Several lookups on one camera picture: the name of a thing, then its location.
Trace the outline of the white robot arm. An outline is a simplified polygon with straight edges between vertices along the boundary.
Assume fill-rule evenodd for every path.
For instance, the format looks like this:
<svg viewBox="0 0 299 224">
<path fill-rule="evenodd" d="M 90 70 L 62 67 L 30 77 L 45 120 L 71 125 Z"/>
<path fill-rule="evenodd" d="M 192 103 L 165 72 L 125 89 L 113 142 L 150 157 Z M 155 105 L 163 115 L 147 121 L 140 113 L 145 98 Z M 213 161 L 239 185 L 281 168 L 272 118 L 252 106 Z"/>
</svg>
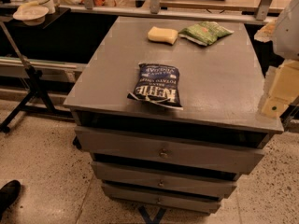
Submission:
<svg viewBox="0 0 299 224">
<path fill-rule="evenodd" d="M 278 16 L 272 41 L 284 62 L 266 73 L 260 111 L 276 119 L 299 96 L 299 0 L 291 0 Z"/>
</svg>

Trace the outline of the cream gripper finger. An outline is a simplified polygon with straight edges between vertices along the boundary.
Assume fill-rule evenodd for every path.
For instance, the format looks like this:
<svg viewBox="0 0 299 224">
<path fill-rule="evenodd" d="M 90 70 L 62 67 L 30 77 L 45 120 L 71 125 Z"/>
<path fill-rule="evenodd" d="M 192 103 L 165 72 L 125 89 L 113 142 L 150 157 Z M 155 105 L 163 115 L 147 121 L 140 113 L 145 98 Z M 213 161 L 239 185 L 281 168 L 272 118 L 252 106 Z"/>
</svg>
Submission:
<svg viewBox="0 0 299 224">
<path fill-rule="evenodd" d="M 286 101 L 288 104 L 299 96 L 299 62 L 286 60 L 275 72 L 270 96 Z"/>
<path fill-rule="evenodd" d="M 264 95 L 261 99 L 261 113 L 268 118 L 279 118 L 289 107 L 289 103 L 282 98 Z"/>
</svg>

